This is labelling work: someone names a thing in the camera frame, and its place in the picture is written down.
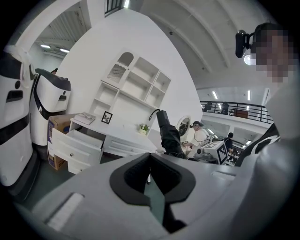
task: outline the wall shelf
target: wall shelf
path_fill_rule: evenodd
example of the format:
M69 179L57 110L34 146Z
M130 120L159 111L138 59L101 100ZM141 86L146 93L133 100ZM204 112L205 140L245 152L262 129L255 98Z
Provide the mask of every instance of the wall shelf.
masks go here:
M90 107L89 113L102 118L105 111L109 112L110 106L94 100L92 106Z
M159 72L155 82L154 86L157 87L158 89L162 90L163 92L166 92L171 80L162 72Z
M145 100L151 85L152 84L147 80L139 77L133 72L130 72L124 82L122 90L140 100Z
M144 58L139 57L132 69L132 72L140 76L142 79L145 79L148 82L152 83L158 73L158 68L153 66Z
M153 85L153 88L157 89L157 91L161 92L162 94L165 94L164 91L162 91L160 88L156 87L155 85Z
M144 106L146 106L148 108L151 108L153 110L157 109L157 107L155 107L155 106L153 106L153 105L151 105L151 104L149 104L145 101L142 101L142 100L136 98L135 96L132 96L130 93L128 93L126 91L120 90L120 93L127 96L127 97L129 97L129 98L131 98L131 99L133 99L133 100L135 100L135 101L137 101L137 102L139 102L140 104L143 104Z
M104 111L133 126L149 121L164 99L171 80L146 59L125 49L110 63L101 78L89 113L102 118Z
M146 98L146 102L154 106L155 108L159 108L161 102L163 101L164 96L165 93L163 91L153 86L149 95Z
M109 106L109 107L112 105L112 104L107 103L107 102L105 102L105 101L103 101L103 100L100 100L100 99L97 99L97 98L94 98L94 99L95 99L96 101L100 102L100 103L103 103L103 104Z

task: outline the floor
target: floor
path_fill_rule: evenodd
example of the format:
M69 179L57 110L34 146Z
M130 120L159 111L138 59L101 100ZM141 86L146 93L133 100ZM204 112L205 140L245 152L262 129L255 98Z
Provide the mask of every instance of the floor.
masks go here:
M115 156L102 156L101 164L107 163L115 160ZM74 174L68 171L68 165L64 164L61 169L58 171L55 170L51 165L46 161L41 161L39 171L35 183L26 198L22 203L25 208L32 210L34 205L45 196L47 193L51 192L53 189L58 187L63 182L67 181ZM153 178L151 178L151 183L146 184L145 193L151 199L151 212L156 217L156 219L162 223L163 222L163 213L164 213L164 195L159 190Z

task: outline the white table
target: white table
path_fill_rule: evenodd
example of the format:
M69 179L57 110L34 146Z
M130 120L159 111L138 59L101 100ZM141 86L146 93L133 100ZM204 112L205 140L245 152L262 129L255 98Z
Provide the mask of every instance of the white table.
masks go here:
M89 125L71 119L68 134L52 130L52 142L54 154L68 161L69 171L75 174L99 164L103 152L127 157L157 149L147 136L117 117L110 124L96 118Z

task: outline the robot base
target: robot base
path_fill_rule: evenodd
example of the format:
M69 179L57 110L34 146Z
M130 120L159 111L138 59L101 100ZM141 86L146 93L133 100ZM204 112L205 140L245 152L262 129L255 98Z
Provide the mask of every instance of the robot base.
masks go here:
M37 151L37 154L41 158L41 160L48 161L47 146L40 146L35 143L32 143L32 147Z
M33 150L31 158L18 180L7 187L8 192L18 202L23 202L28 196L38 173L40 161L37 153Z

